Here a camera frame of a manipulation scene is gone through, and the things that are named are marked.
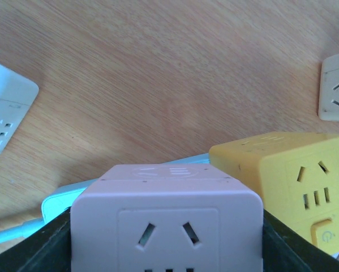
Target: yellow button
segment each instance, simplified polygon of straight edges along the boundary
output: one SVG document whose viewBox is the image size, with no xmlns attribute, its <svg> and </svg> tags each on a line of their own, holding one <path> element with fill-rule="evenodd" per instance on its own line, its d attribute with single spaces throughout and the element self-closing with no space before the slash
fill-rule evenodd
<svg viewBox="0 0 339 272">
<path fill-rule="evenodd" d="M 334 242 L 336 235 L 332 228 L 332 223 L 330 219 L 326 219 L 311 226 L 312 243 L 318 248 L 321 248 L 324 244 Z"/>
</svg>

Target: electrical outlet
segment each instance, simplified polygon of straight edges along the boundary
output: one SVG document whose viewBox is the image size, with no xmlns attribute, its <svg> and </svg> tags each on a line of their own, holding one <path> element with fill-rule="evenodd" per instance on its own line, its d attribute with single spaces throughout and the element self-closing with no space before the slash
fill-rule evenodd
<svg viewBox="0 0 339 272">
<path fill-rule="evenodd" d="M 321 68 L 319 117 L 339 121 L 339 54 L 324 60 Z"/>
<path fill-rule="evenodd" d="M 71 208 L 73 272 L 262 271 L 260 197 L 209 164 L 117 165 Z"/>
<path fill-rule="evenodd" d="M 273 132 L 213 146 L 209 158 L 304 239 L 339 252 L 339 135 Z"/>
<path fill-rule="evenodd" d="M 0 154 L 37 94 L 35 83 L 0 65 Z"/>
</svg>

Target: wooden surface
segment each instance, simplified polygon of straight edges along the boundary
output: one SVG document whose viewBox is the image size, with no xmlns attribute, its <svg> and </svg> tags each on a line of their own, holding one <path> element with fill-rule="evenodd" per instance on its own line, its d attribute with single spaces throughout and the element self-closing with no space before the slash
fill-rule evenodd
<svg viewBox="0 0 339 272">
<path fill-rule="evenodd" d="M 259 2 L 0 0 L 0 63 L 40 86 L 0 156 L 0 230 L 118 163 L 274 130 L 339 133 L 316 114 L 339 0 Z"/>
</svg>

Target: yellow power socket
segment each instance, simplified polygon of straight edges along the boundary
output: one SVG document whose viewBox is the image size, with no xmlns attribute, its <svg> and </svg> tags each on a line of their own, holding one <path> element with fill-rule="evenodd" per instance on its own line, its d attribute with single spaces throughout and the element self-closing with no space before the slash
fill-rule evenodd
<svg viewBox="0 0 339 272">
<path fill-rule="evenodd" d="M 339 252 L 339 135 L 272 132 L 213 146 L 212 165 L 323 251 Z"/>
</svg>

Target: black object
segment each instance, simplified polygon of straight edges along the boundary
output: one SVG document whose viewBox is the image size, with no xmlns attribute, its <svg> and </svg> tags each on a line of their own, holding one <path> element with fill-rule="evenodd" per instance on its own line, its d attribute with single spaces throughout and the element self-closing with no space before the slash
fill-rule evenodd
<svg viewBox="0 0 339 272">
<path fill-rule="evenodd" d="M 339 272 L 337 260 L 266 211 L 263 258 L 264 272 Z M 66 272 L 71 271 L 70 259 L 70 209 L 67 209 L 29 238 L 0 254 L 0 272 Z"/>
</svg>

